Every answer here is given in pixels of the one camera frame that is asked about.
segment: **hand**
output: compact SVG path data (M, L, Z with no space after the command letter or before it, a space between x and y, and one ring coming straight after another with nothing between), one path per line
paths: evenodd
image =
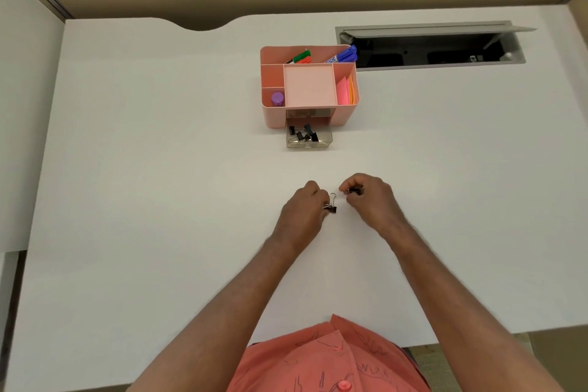
M349 193L349 188L356 186L363 187L362 195ZM392 188L382 179L355 174L343 181L339 191L346 194L347 202L355 208L364 222L389 244L399 237L399 232L411 228L394 198Z
M320 189L316 181L309 181L284 205L266 243L298 257L319 233L323 220L329 215L323 206L329 202L329 193Z

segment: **open metal flap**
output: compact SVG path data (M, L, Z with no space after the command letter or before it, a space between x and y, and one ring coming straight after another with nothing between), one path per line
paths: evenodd
M373 25L344 27L339 33L342 43L353 39L373 39L399 36L446 36L451 34L504 34L508 32L533 32L536 28L518 27L510 22L484 22L460 24Z

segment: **person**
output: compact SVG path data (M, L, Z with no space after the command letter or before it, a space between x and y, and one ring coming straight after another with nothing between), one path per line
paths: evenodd
M349 192L355 187L360 193ZM464 392L562 392L445 268L405 218L388 184L355 174L339 189L398 258ZM320 231L328 202L328 193L314 181L298 189L258 253L129 392L429 391L400 348L338 316L246 347L280 280Z

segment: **person's right hand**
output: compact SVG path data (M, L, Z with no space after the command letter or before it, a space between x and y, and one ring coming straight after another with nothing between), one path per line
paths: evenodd
M363 194L349 193L349 188L362 187ZM367 174L354 174L339 186L347 196L347 202L355 208L368 226L375 229L390 243L398 232L411 226L398 206L389 184Z

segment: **shirt button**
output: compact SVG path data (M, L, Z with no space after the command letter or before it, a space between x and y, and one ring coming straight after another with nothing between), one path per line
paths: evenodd
M346 380L341 380L337 383L337 387L341 392L347 392L351 390L351 382Z

